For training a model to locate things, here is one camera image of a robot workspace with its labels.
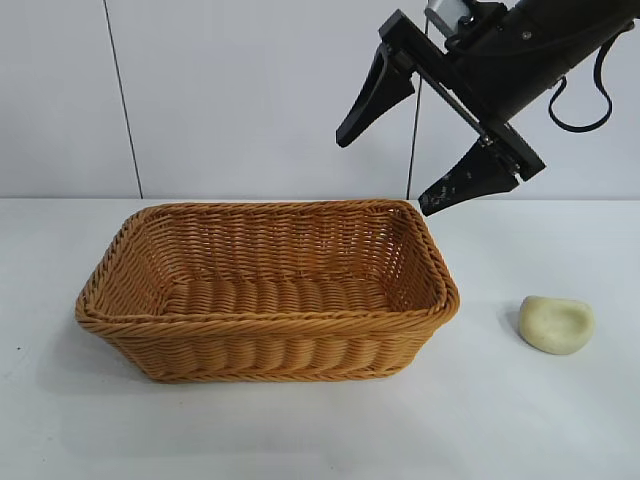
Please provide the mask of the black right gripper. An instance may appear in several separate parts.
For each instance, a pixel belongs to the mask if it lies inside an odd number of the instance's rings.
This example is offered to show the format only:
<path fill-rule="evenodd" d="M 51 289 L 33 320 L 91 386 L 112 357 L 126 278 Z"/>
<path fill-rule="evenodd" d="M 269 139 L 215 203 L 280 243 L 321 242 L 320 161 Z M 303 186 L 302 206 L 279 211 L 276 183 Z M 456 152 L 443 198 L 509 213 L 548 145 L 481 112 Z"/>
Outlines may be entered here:
<path fill-rule="evenodd" d="M 379 30 L 364 84 L 336 130 L 336 143 L 348 147 L 388 110 L 415 93 L 418 74 L 476 130 L 480 138 L 462 159 L 425 190 L 418 202 L 431 216 L 468 200 L 516 187 L 545 165 L 510 126 L 510 120 L 552 87 L 568 70 L 558 47 L 523 5 L 472 4 L 469 25 L 441 51 L 402 11 Z"/>

